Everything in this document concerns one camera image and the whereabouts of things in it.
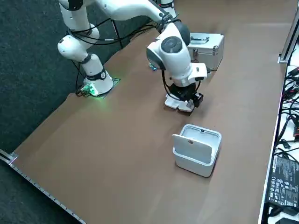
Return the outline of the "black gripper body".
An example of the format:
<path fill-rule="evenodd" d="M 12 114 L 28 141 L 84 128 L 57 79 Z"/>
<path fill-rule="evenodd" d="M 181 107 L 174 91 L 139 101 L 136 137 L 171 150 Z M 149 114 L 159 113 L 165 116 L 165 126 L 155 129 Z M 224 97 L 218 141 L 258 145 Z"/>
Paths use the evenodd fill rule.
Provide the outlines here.
<path fill-rule="evenodd" d="M 198 102 L 198 96 L 196 95 L 196 84 L 191 84 L 185 87 L 179 87 L 172 84 L 169 87 L 169 92 L 177 97 L 180 101 L 190 101 Z"/>

